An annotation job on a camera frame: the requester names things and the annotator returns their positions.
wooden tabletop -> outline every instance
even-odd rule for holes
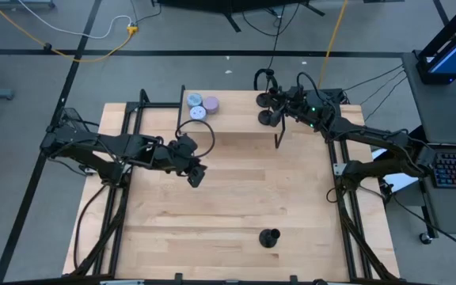
[[[105,105],[100,133],[120,133],[124,107]],[[343,105],[341,111],[352,123],[363,124],[359,106]],[[174,139],[177,117],[177,108],[144,109],[140,133],[168,142]],[[303,124],[288,120],[287,127],[278,150],[272,134],[216,135],[214,150],[202,160],[208,170],[198,188],[183,177],[135,169],[116,277],[173,279],[181,272],[184,279],[289,280],[297,275],[302,281],[349,281],[337,207],[325,199],[333,187],[327,146]],[[210,146],[208,135],[192,136],[198,154]],[[371,160],[367,145],[348,142],[348,149],[351,159]],[[362,185],[378,189],[375,179]],[[79,212],[100,186],[98,177],[86,179]],[[99,238],[107,193],[91,204],[82,221],[79,260]],[[367,243],[398,276],[381,199],[358,191],[358,200]],[[272,249],[258,241],[266,228],[281,232]],[[73,237],[65,273],[73,270]],[[362,276],[358,248],[352,244]],[[111,247],[109,242],[105,272]]]
[[[190,120],[188,101],[191,93],[198,93],[203,99],[216,97],[219,100],[219,110],[213,115],[207,115],[207,122],[216,133],[238,134],[276,134],[281,127],[268,127],[258,122],[258,113],[263,111],[257,105],[256,99],[261,91],[252,90],[185,90],[182,100],[180,122]],[[181,128],[187,133],[207,133],[208,128],[201,123],[189,123]]]

white cable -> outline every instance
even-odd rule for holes
[[[95,40],[101,40],[101,39],[104,39],[105,37],[108,36],[108,34],[110,33],[110,31],[112,30],[112,25],[114,24],[114,21],[119,19],[119,18],[122,18],[122,17],[125,17],[127,19],[130,20],[129,25],[131,25],[131,18],[127,15],[120,15],[120,16],[117,16],[115,18],[112,19],[112,21],[110,22],[110,27],[108,28],[108,31],[107,33],[104,35],[104,36],[91,36],[91,35],[86,35],[85,33],[83,32],[70,32],[70,31],[67,31],[67,30],[63,30],[63,29],[60,29],[60,28],[56,28],[54,27],[53,25],[50,25],[48,24],[44,19],[42,19],[40,16],[36,15],[36,13],[34,13],[31,9],[29,9],[29,7],[27,7],[23,2],[22,0],[18,0],[24,8],[26,8],[31,14],[33,14],[36,18],[38,18],[38,20],[42,21],[44,24],[46,24],[47,26],[49,26],[50,28],[58,31],[58,32],[65,32],[65,33],[69,33],[71,35],[77,35],[77,36],[87,36],[89,37],[90,39],[95,39]]]

yellow cable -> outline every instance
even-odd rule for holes
[[[337,30],[339,29],[340,22],[342,21],[342,17],[344,16],[344,11],[346,10],[346,5],[348,4],[348,0],[344,0],[344,4],[342,5],[342,9],[340,10],[339,18],[337,19],[336,27],[333,29],[332,39],[330,39],[329,49],[326,52],[325,60],[323,61],[323,65],[321,66],[321,73],[320,73],[320,80],[317,82],[317,87],[320,88],[321,82],[323,81],[323,75],[325,74],[326,64],[329,61],[330,51],[333,47],[333,42],[336,41]]]
[[[6,14],[3,13],[3,11],[0,10],[0,14],[1,16],[3,16],[10,24],[12,24],[13,26],[15,26],[15,28],[19,29],[21,32],[23,32],[26,36],[28,36],[29,38],[31,38],[32,40],[36,41],[38,44],[40,44],[42,47],[45,47],[46,44],[45,42],[43,42],[42,40],[38,40],[37,38],[35,38],[34,36],[32,36],[28,31],[26,31],[24,28],[22,28],[20,25],[18,25],[17,23],[15,23],[12,19],[10,19],[8,16],[6,16]],[[95,62],[99,62],[103,59],[106,59],[108,58],[110,55],[112,55],[114,52],[120,50],[123,46],[125,46],[127,44],[127,42],[130,41],[131,37],[133,36],[133,34],[135,32],[138,31],[138,29],[136,27],[128,27],[127,29],[128,31],[128,36],[127,36],[127,39],[119,46],[119,47],[116,47],[114,48],[112,51],[110,51],[108,54],[100,57],[100,58],[97,58],[97,59],[76,59],[76,58],[73,58],[69,55],[65,55],[63,54],[61,51],[58,51],[54,48],[51,48],[51,51],[53,51],[54,53],[58,54],[58,55],[61,55],[71,61],[74,61],[76,63],[95,63]]]

